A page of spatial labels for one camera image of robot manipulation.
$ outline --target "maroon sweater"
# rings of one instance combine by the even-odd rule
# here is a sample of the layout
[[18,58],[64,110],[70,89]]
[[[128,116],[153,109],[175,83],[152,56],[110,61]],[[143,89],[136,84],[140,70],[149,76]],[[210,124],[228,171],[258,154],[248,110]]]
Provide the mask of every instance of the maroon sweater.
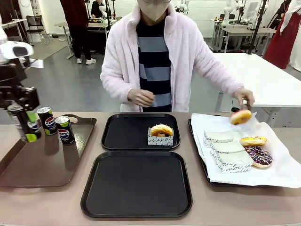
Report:
[[69,27],[82,27],[89,24],[84,0],[60,0]]

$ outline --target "chair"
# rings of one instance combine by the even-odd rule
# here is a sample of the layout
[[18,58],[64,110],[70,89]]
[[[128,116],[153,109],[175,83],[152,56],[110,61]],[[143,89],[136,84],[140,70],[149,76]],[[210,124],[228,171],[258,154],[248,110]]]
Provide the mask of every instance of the chair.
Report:
[[[42,36],[42,39],[43,39],[45,45],[49,45],[51,40],[50,40],[49,35],[45,31],[44,25],[42,23],[42,16],[27,16],[26,19],[27,19],[27,23],[28,23],[28,27],[29,27],[29,29],[26,30],[27,34],[30,34],[31,38],[32,38],[32,34],[40,34],[40,36]],[[31,26],[37,26],[37,29],[31,29],[30,28]],[[48,39],[49,39],[48,44],[45,42],[42,32],[45,32],[46,36],[48,37]]]
[[[224,19],[225,18],[225,14],[224,13],[221,14],[220,17]],[[230,14],[229,20],[234,20],[234,19],[235,19],[235,14]]]

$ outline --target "red dress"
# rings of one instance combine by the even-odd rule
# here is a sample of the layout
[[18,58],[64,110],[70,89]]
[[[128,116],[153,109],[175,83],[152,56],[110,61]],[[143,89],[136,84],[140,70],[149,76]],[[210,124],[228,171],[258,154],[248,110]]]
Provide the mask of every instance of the red dress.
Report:
[[290,22],[280,36],[280,28],[283,23],[283,19],[284,17],[282,17],[280,25],[278,26],[278,29],[263,56],[263,59],[269,61],[280,69],[285,69],[290,60],[293,44],[295,43],[299,30],[301,15],[297,12],[293,12]]

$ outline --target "glazed donut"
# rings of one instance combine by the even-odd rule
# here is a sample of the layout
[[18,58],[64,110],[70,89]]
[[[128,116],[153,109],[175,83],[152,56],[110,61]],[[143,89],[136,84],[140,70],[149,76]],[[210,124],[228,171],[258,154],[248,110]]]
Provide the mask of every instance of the glazed donut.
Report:
[[267,150],[259,146],[247,146],[245,147],[246,152],[251,156],[254,163],[253,165],[259,168],[268,167],[272,162],[273,158]]
[[241,110],[239,112],[232,114],[229,120],[231,124],[239,125],[249,121],[251,117],[252,117],[252,113],[249,110]]
[[242,146],[263,146],[267,142],[265,137],[244,137],[240,139],[240,143]]
[[155,137],[169,137],[172,136],[173,130],[167,125],[156,125],[153,126],[150,130],[150,134]]

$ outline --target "white face mask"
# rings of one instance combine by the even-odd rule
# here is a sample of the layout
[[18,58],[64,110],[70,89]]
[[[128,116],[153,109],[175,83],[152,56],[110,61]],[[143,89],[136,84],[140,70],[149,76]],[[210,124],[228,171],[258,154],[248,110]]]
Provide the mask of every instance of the white face mask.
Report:
[[163,2],[161,0],[137,0],[141,11],[151,20],[157,21],[166,11],[169,6],[169,2]]

